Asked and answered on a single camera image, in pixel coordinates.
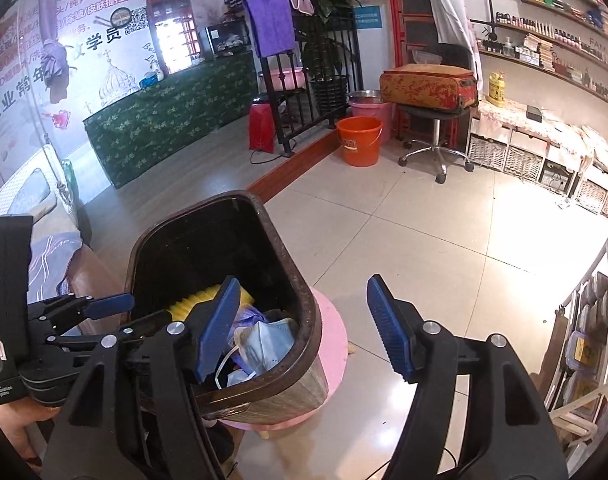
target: mask ear loop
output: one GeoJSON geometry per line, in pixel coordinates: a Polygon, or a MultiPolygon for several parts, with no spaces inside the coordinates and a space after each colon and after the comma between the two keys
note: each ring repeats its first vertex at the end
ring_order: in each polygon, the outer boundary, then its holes
{"type": "MultiPolygon", "coordinates": [[[[226,354],[226,356],[222,359],[222,362],[220,362],[219,366],[217,367],[217,371],[215,372],[215,385],[217,386],[217,388],[219,390],[222,389],[222,386],[219,384],[219,374],[221,373],[222,368],[224,368],[226,361],[228,361],[230,359],[230,356],[233,355],[238,350],[239,350],[239,345],[233,346],[231,348],[231,350],[228,352],[228,354],[226,354]]],[[[248,378],[252,379],[253,377],[255,377],[255,375],[257,375],[257,372],[253,372],[252,374],[250,374],[248,376],[248,378]]]]}

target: red suitcase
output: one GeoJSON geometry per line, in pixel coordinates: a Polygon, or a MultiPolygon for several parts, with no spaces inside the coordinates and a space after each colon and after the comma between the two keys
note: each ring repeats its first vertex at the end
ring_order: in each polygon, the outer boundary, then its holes
{"type": "Polygon", "coordinates": [[[472,71],[449,65],[408,64],[379,77],[385,101],[457,113],[477,106],[478,83],[472,71]]]}

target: wooden platform edge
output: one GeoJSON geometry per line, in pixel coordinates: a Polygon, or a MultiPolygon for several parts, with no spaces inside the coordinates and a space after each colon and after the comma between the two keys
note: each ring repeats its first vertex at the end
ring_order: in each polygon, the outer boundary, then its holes
{"type": "Polygon", "coordinates": [[[246,188],[266,203],[341,145],[337,130],[306,146],[246,188]]]}

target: blue sign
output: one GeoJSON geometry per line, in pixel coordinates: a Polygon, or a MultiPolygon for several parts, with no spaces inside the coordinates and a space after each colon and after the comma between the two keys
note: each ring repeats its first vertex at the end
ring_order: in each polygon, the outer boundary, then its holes
{"type": "Polygon", "coordinates": [[[382,14],[379,6],[353,7],[357,28],[382,28],[382,14]]]}

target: yellow bottle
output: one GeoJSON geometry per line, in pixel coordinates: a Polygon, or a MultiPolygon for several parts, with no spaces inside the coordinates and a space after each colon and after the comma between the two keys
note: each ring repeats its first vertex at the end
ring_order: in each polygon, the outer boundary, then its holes
{"type": "Polygon", "coordinates": [[[492,72],[488,78],[488,95],[486,99],[491,104],[504,108],[504,72],[492,72]]]}

